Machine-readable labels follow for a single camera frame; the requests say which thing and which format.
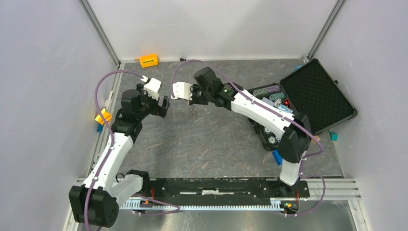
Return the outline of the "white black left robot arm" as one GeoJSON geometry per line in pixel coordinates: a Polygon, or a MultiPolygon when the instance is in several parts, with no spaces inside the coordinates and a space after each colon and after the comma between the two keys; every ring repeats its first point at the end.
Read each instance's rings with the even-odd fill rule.
{"type": "Polygon", "coordinates": [[[151,191],[148,172],[130,170],[119,183],[115,183],[115,176],[142,129],[143,119],[148,115],[166,117],[169,97],[165,96],[160,105],[160,88],[160,83],[139,83],[136,89],[122,93],[121,108],[100,159],[82,185],[70,189],[76,222],[109,228],[115,223],[120,206],[133,194],[146,196],[151,191]]]}

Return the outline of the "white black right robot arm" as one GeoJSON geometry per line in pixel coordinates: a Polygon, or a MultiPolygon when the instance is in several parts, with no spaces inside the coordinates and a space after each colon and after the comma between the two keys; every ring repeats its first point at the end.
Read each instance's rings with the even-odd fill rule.
{"type": "Polygon", "coordinates": [[[197,71],[193,78],[196,81],[191,87],[194,103],[211,102],[217,107],[244,115],[269,129],[278,138],[277,150],[282,157],[278,191],[283,196],[295,193],[302,157],[311,142],[308,117],[281,111],[232,81],[223,83],[209,67],[197,71]]]}

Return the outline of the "orange yellow plastic block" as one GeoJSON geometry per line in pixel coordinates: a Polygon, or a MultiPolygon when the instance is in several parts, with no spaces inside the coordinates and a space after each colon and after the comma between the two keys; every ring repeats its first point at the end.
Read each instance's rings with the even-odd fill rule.
{"type": "Polygon", "coordinates": [[[157,54],[149,54],[149,55],[140,56],[139,62],[140,62],[141,68],[152,67],[152,66],[156,66],[159,64],[157,54]]]}

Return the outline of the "blue green toy bricks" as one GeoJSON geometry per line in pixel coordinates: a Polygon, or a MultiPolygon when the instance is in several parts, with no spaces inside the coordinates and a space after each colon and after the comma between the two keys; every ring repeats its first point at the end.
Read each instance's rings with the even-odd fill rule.
{"type": "Polygon", "coordinates": [[[282,162],[283,162],[283,158],[282,158],[281,155],[279,154],[278,150],[274,150],[274,151],[272,152],[272,155],[273,155],[273,157],[274,157],[274,159],[275,159],[277,165],[278,165],[278,166],[281,166],[281,165],[282,165],[282,162]]]}

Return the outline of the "black poker chip case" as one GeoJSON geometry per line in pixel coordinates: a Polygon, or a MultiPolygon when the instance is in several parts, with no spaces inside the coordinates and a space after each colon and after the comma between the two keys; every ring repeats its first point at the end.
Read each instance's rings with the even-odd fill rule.
{"type": "Polygon", "coordinates": [[[311,133],[318,135],[357,116],[357,109],[330,77],[318,59],[312,59],[278,83],[249,89],[259,99],[275,101],[284,94],[283,101],[296,115],[308,116],[311,133]]]}

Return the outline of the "teal small cube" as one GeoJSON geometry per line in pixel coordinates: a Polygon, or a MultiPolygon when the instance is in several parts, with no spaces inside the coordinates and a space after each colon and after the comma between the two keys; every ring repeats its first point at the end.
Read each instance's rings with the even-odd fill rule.
{"type": "Polygon", "coordinates": [[[338,134],[336,132],[330,131],[329,136],[332,142],[335,142],[338,140],[338,134]]]}

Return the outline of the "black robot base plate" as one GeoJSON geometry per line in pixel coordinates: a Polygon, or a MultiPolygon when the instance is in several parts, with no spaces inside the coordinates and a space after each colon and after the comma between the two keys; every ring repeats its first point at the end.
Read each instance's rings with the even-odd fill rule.
{"type": "Polygon", "coordinates": [[[305,180],[288,186],[277,178],[155,178],[140,193],[178,206],[269,205],[270,199],[310,196],[305,180]]]}

